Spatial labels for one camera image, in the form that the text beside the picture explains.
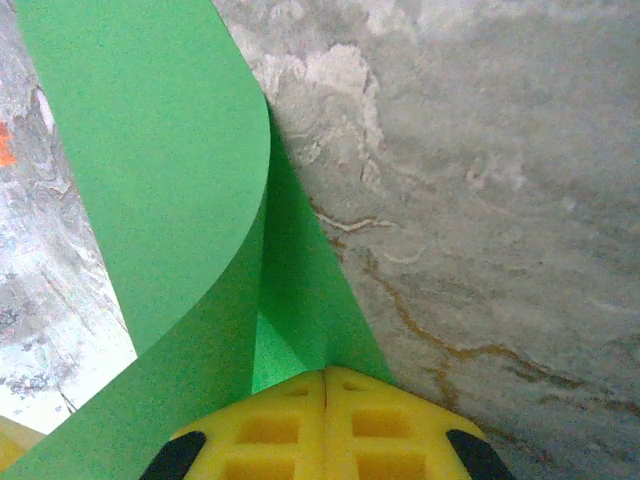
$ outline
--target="green paper strip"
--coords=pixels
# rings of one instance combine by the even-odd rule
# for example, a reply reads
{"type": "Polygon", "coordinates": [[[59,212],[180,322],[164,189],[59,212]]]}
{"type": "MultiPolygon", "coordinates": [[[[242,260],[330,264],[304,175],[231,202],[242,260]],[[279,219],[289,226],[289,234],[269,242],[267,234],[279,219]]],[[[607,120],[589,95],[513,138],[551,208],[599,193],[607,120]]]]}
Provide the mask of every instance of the green paper strip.
{"type": "Polygon", "coordinates": [[[2,478],[137,478],[180,426],[305,369],[392,382],[208,0],[18,18],[139,358],[2,478]]]}

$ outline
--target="white marble surface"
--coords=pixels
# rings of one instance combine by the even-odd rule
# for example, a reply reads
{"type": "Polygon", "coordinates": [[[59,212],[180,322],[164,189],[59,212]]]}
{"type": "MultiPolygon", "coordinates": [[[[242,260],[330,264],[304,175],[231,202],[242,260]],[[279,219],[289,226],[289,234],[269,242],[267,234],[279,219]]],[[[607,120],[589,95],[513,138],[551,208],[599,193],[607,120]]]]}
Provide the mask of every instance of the white marble surface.
{"type": "Polygon", "coordinates": [[[135,358],[11,8],[0,0],[0,415],[49,433],[135,358]]]}
{"type": "MultiPolygon", "coordinates": [[[[638,3],[214,3],[401,384],[519,478],[637,478],[638,3]]],[[[13,25],[0,0],[0,406],[61,407],[133,352],[13,25]]]]}

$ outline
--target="yellow plastic object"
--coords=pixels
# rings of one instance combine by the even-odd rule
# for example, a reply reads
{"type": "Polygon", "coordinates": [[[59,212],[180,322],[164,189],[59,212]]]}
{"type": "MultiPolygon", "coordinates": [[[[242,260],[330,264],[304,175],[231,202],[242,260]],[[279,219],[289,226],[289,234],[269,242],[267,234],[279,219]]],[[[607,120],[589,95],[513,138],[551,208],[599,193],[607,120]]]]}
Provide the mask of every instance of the yellow plastic object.
{"type": "Polygon", "coordinates": [[[0,473],[42,438],[41,433],[0,416],[0,473]]]}
{"type": "Polygon", "coordinates": [[[473,423],[346,368],[328,368],[325,382],[325,478],[470,479],[446,434],[484,440],[473,423]]]}
{"type": "Polygon", "coordinates": [[[16,442],[0,432],[0,472],[4,472],[24,454],[16,442]]]}
{"type": "Polygon", "coordinates": [[[321,480],[323,372],[307,372],[204,417],[172,438],[207,442],[185,480],[321,480]]]}
{"type": "Polygon", "coordinates": [[[176,432],[207,440],[185,480],[468,480],[473,423],[347,368],[307,372],[176,432]]]}

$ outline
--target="gray marble surface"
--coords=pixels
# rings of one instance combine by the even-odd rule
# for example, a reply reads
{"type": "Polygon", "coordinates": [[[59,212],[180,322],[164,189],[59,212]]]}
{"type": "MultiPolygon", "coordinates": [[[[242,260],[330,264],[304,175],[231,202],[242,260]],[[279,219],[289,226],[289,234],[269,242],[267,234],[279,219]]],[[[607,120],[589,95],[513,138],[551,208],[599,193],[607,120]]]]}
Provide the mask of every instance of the gray marble surface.
{"type": "MultiPolygon", "coordinates": [[[[519,478],[638,478],[638,3],[214,3],[401,385],[519,478]]],[[[132,352],[12,22],[0,0],[0,359],[64,393],[93,357],[52,363],[42,322],[132,352]]]]}

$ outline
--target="black rubber corner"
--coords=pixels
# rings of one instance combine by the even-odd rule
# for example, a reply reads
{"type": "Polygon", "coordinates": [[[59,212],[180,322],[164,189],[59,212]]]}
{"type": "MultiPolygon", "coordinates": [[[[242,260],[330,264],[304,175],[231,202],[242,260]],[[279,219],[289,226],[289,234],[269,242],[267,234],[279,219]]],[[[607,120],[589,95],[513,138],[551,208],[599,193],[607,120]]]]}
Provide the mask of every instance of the black rubber corner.
{"type": "Polygon", "coordinates": [[[484,440],[462,430],[449,430],[447,438],[472,480],[516,480],[484,440]]]}
{"type": "Polygon", "coordinates": [[[140,480],[183,480],[206,441],[204,433],[189,432],[165,443],[140,480]]]}

